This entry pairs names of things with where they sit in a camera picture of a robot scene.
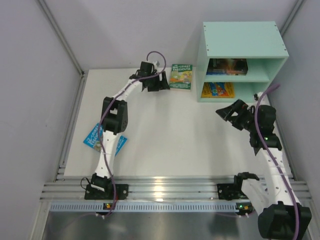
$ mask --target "gray wall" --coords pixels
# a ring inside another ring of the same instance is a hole
[[[205,21],[275,21],[295,0],[46,0],[85,69],[135,68],[152,50],[195,64]]]
[[[27,239],[79,75],[34,0],[0,3],[0,239]]]
[[[289,159],[320,213],[320,1],[307,0],[284,36],[290,57],[269,98]]]

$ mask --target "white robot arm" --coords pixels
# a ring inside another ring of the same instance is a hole
[[[84,199],[86,200],[123,200],[128,196],[127,184],[115,184],[113,181],[113,165],[119,138],[128,125],[127,98],[134,89],[141,87],[148,92],[170,89],[165,67],[158,72],[159,62],[141,62],[140,69],[130,76],[127,84],[114,96],[105,97],[102,105],[102,117],[98,127],[103,128],[103,135],[98,134],[101,140],[101,153],[95,173],[86,186]]]
[[[276,110],[269,105],[249,107],[239,99],[216,113],[231,122],[233,127],[250,132],[249,142],[261,164],[266,183],[265,188],[257,175],[239,173],[234,176],[233,184],[218,184],[219,198],[236,200],[247,197],[258,214],[258,229],[263,238],[301,240],[312,214],[308,207],[301,206],[292,190],[284,166],[282,146],[273,133]]]

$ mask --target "book cover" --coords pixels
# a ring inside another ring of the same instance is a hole
[[[244,58],[211,58],[207,75],[246,75],[248,73],[247,60]]]
[[[173,64],[170,77],[170,88],[176,90],[191,90],[192,65]]]
[[[234,98],[235,89],[232,82],[205,82],[202,98]]]
[[[101,152],[101,144],[98,139],[98,126],[99,123],[97,123],[92,131],[89,133],[89,135],[85,138],[83,141],[84,144],[88,145],[89,147],[93,148],[94,150]],[[100,136],[103,136],[103,129],[100,127]],[[122,149],[122,147],[125,145],[126,141],[128,139],[125,136],[120,136],[119,141],[116,145],[115,150],[115,156],[118,154],[118,152]]]

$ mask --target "white table surface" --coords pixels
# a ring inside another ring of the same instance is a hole
[[[91,176],[99,153],[83,143],[99,122],[103,99],[116,94],[136,69],[94,69],[87,81],[65,176]],[[166,70],[169,79],[171,69]],[[115,176],[231,176],[262,174],[249,132],[223,121],[216,110],[228,103],[198,103],[192,90],[136,93],[128,99],[128,141],[114,159]],[[291,174],[286,156],[286,170]]]

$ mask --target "mint green bookshelf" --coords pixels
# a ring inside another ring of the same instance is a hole
[[[289,54],[274,21],[204,22],[200,37],[196,91],[198,102],[252,103],[271,84]],[[246,75],[206,75],[210,59],[247,59]],[[201,98],[205,82],[232,82],[235,98]]]

